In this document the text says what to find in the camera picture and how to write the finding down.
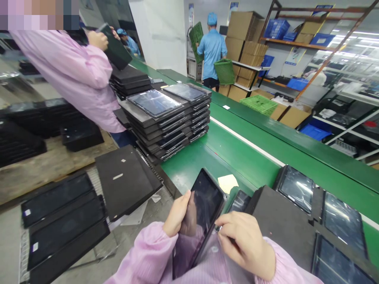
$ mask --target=ceiling light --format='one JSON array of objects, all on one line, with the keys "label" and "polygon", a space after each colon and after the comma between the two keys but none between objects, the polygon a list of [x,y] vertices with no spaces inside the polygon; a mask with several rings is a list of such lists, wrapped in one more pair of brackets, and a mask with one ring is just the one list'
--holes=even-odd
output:
[{"label": "ceiling light", "polygon": [[379,47],[372,47],[372,46],[369,46],[369,45],[355,45],[355,46],[366,47],[366,48],[373,48],[373,49],[379,49]]},{"label": "ceiling light", "polygon": [[364,42],[364,43],[376,43],[376,44],[379,44],[379,41],[368,41],[368,40],[361,40],[361,42]]},{"label": "ceiling light", "polygon": [[353,34],[369,34],[369,35],[372,35],[372,36],[379,36],[379,34],[373,34],[373,33],[366,33],[366,32],[353,32]]}]

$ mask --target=cardboard box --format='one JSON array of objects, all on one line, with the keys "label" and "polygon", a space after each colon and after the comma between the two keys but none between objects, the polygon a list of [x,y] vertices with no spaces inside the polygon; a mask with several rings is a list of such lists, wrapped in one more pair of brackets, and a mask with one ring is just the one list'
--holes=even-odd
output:
[{"label": "cardboard box", "polygon": [[310,44],[314,36],[315,35],[313,35],[313,34],[299,34],[296,37],[295,42]]},{"label": "cardboard box", "polygon": [[237,80],[237,76],[240,73],[241,67],[233,64],[234,81]]},{"label": "cardboard box", "polygon": [[226,58],[239,61],[241,53],[242,53],[244,41],[241,39],[226,37],[225,43],[226,43],[226,48],[228,49],[228,54]]},{"label": "cardboard box", "polygon": [[228,37],[241,40],[253,40],[259,37],[256,34],[261,33],[262,27],[259,20],[263,17],[258,13],[251,12],[237,12],[233,11],[231,13],[229,26],[228,26]]},{"label": "cardboard box", "polygon": [[238,73],[238,77],[242,77],[245,79],[253,79],[255,76],[256,71],[247,69],[247,68],[240,68],[240,72]]},{"label": "cardboard box", "polygon": [[265,56],[268,50],[268,45],[262,45],[260,43],[255,43],[252,41],[245,41],[244,49],[242,53],[250,55]]},{"label": "cardboard box", "polygon": [[264,58],[264,56],[242,53],[240,62],[249,66],[260,66]]},{"label": "cardboard box", "polygon": [[270,116],[273,120],[278,120],[282,113],[288,108],[288,106],[278,103],[278,106]]},{"label": "cardboard box", "polygon": [[254,95],[261,95],[262,97],[265,97],[266,99],[273,99],[275,96],[270,94],[269,92],[266,92],[262,89],[256,89],[251,92],[251,97]]},{"label": "cardboard box", "polygon": [[280,122],[295,129],[312,112],[312,108],[310,106],[304,105],[304,109],[305,111],[302,111],[291,106],[287,113],[280,119]]},{"label": "cardboard box", "polygon": [[229,95],[229,90],[230,85],[220,85],[220,89],[218,90],[218,92],[227,97]]},{"label": "cardboard box", "polygon": [[238,88],[237,86],[231,85],[228,97],[236,102],[240,102],[241,99],[245,99],[248,92]]},{"label": "cardboard box", "polygon": [[240,84],[241,86],[244,86],[248,89],[250,89],[250,86],[251,86],[251,83],[253,82],[253,79],[245,79],[245,78],[242,78],[242,77],[239,77],[237,78],[237,81],[236,83],[237,84]]}]

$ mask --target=stack of tablets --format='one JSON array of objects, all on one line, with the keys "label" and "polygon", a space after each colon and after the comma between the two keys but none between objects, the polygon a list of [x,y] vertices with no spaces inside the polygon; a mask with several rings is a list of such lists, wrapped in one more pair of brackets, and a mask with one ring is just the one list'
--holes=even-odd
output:
[{"label": "stack of tablets", "polygon": [[129,96],[120,105],[137,144],[159,164],[207,133],[211,95],[193,84],[176,84]]},{"label": "stack of tablets", "polygon": [[45,142],[14,122],[0,119],[0,167],[46,152]]},{"label": "stack of tablets", "polygon": [[150,79],[147,74],[129,65],[122,71],[113,68],[109,85],[122,101],[130,95],[151,89]]}]

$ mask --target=tablet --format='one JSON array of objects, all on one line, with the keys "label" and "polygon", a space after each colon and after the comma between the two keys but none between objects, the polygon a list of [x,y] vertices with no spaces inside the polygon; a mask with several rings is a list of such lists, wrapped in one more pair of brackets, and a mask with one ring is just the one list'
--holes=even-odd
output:
[{"label": "tablet", "polygon": [[165,91],[181,97],[189,102],[197,101],[198,99],[206,96],[205,92],[191,88],[190,86],[184,84],[171,85],[166,87]]},{"label": "tablet", "polygon": [[313,261],[312,274],[324,284],[375,284],[369,275],[319,234]]},{"label": "tablet", "polygon": [[245,212],[251,197],[244,193],[242,190],[239,190],[236,198],[234,199],[232,205],[230,205],[228,213],[232,211],[236,212]]},{"label": "tablet", "polygon": [[131,95],[127,97],[127,99],[154,118],[158,118],[182,107],[180,102],[177,102],[157,90],[150,90],[144,93]]},{"label": "tablet", "polygon": [[323,224],[344,243],[355,247],[368,259],[362,216],[329,192],[325,193]]},{"label": "tablet", "polygon": [[196,266],[225,202],[225,193],[202,168],[191,189],[187,212],[173,250],[173,279]]},{"label": "tablet", "polygon": [[314,188],[315,183],[312,179],[289,165],[285,165],[280,170],[274,184],[274,190],[279,191],[308,214],[312,209]]}]

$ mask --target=tablet case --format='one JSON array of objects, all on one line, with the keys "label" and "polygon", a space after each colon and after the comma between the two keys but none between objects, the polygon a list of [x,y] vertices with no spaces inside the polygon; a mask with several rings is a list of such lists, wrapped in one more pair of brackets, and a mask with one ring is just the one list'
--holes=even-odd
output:
[{"label": "tablet case", "polygon": [[93,185],[84,171],[43,186],[41,194],[21,204],[24,228],[41,221],[91,190],[93,190]]},{"label": "tablet case", "polygon": [[159,189],[151,185],[134,152],[128,145],[95,159],[111,222],[132,213]]},{"label": "tablet case", "polygon": [[50,284],[110,234],[100,221],[30,271],[30,284]]},{"label": "tablet case", "polygon": [[108,38],[108,48],[104,53],[119,70],[123,70],[132,61],[132,56],[121,41],[114,37],[112,29],[108,24],[103,24],[96,32],[102,32],[106,35]]},{"label": "tablet case", "polygon": [[285,249],[301,268],[311,271],[316,233],[304,211],[265,185],[254,192],[245,213],[257,219],[263,236]]},{"label": "tablet case", "polygon": [[30,234],[28,270],[64,249],[66,244],[105,217],[104,204],[99,196]]}]

